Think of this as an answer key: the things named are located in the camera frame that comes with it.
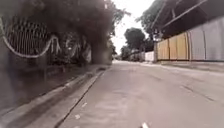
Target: metal fence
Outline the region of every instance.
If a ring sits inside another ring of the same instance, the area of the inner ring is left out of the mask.
[[[157,44],[159,61],[224,61],[224,18]]]

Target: distant tree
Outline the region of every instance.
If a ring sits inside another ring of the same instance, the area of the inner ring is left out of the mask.
[[[141,50],[144,45],[145,34],[141,29],[138,28],[130,28],[127,29],[125,34],[125,38],[127,39],[127,45],[131,49]]]
[[[123,46],[121,48],[121,59],[128,60],[130,55],[131,55],[131,49],[128,46]]]
[[[111,49],[112,55],[117,55],[116,47],[114,46],[114,43],[111,40],[108,40],[108,47]]]
[[[151,52],[154,50],[154,41],[149,38],[144,41],[144,50],[145,52]]]

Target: leaves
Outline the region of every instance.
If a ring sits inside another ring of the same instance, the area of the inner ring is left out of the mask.
[[[126,43],[128,44],[128,47],[131,49],[140,50],[144,44],[145,34],[142,32],[141,29],[127,29],[124,36],[127,39]]]

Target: street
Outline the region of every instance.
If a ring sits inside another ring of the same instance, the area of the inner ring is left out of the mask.
[[[117,61],[58,127],[223,128],[223,78],[216,72]]]

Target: sidewalk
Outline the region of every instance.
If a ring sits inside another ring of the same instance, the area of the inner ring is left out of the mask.
[[[163,61],[162,65],[175,66],[181,68],[224,72],[224,63],[222,62],[189,62],[189,61]]]
[[[65,72],[62,69],[55,69],[56,72],[48,72],[47,78],[44,78],[43,72],[40,71],[17,75],[13,73],[10,75],[9,73],[9,76],[6,76],[0,86],[0,116],[18,106],[29,103],[51,90],[64,86],[65,83],[95,68],[94,66],[85,68],[70,67]]]
[[[79,75],[78,69],[75,72],[72,68],[64,77],[55,76],[47,80],[48,86],[55,84],[58,87],[1,115],[0,128],[39,128],[40,124],[44,128],[56,127],[101,75],[100,71],[106,68],[100,65],[89,66],[85,70],[80,69]]]

